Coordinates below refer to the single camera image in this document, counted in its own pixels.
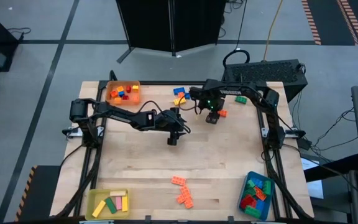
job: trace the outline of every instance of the yellow lego brick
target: yellow lego brick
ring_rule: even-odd
[[[124,88],[122,86],[117,87],[117,92],[124,91]]]
[[[97,218],[105,205],[106,205],[106,202],[100,201],[99,205],[93,211],[92,216]]]
[[[112,197],[118,197],[118,196],[125,196],[127,192],[125,190],[113,190],[110,192],[110,196]]]
[[[182,98],[181,100],[180,100],[180,98],[175,99],[175,100],[173,100],[173,103],[178,106],[179,101],[180,101],[180,104],[186,103],[186,99],[184,99],[184,98]]]
[[[126,195],[122,197],[122,211],[128,212],[128,196]]]
[[[133,86],[132,86],[132,90],[133,90],[134,92],[138,92],[138,91],[139,91],[139,86],[138,86],[138,85],[133,85]]]

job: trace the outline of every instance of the green lego brick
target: green lego brick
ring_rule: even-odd
[[[256,191],[255,191],[255,189],[253,189],[253,188],[249,188],[249,189],[247,189],[244,193],[245,193],[245,195],[254,196],[254,195],[256,194]]]
[[[254,188],[254,187],[255,187],[255,184],[253,183],[252,180],[248,180],[248,182],[247,182],[247,187],[251,187],[251,188]]]
[[[242,97],[242,96],[236,96],[236,102],[246,104],[247,103],[247,98]]]
[[[253,216],[255,218],[260,217],[260,211],[256,208],[252,208],[251,206],[247,205],[246,209],[244,210],[244,213],[250,216]]]
[[[263,190],[265,195],[270,195],[272,193],[270,181],[267,180],[264,182]]]
[[[111,197],[106,198],[104,201],[106,202],[106,204],[107,204],[107,206],[109,207],[110,212],[111,212],[112,214],[114,214],[114,213],[117,212],[117,208],[116,208],[116,206],[114,205],[114,203],[112,202]]]

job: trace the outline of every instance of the metal leg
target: metal leg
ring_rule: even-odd
[[[358,154],[354,154],[353,156],[345,157],[338,161],[324,164],[324,166],[338,171],[341,174],[347,174],[350,170],[358,170]],[[336,173],[322,168],[321,166],[305,170],[305,177],[307,182],[323,180],[328,177],[335,176],[337,176]]]

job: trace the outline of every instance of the yellow tray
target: yellow tray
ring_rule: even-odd
[[[107,205],[104,206],[102,211],[100,212],[97,218],[92,216],[93,211],[99,205],[100,201],[110,197],[110,192],[113,190],[125,190],[127,192],[128,198],[128,211],[123,212],[122,210],[118,210],[116,213],[112,214]],[[115,197],[111,197],[114,204],[116,204]],[[111,189],[111,190],[97,190],[93,189],[89,191],[88,194],[88,203],[86,205],[86,214],[85,219],[90,220],[118,220],[125,219],[129,215],[129,193],[127,189]]]

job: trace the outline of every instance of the blue lego brick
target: blue lego brick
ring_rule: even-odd
[[[259,189],[262,189],[264,187],[264,182],[256,179],[256,178],[251,178],[251,180],[253,181],[253,183],[255,184],[255,186],[257,186]]]
[[[185,87],[173,89],[173,94],[177,95],[178,93],[186,93]]]
[[[258,209],[260,212],[263,211],[264,206],[265,206],[265,202],[264,202],[264,201],[258,200],[258,201],[256,202],[256,209]]]

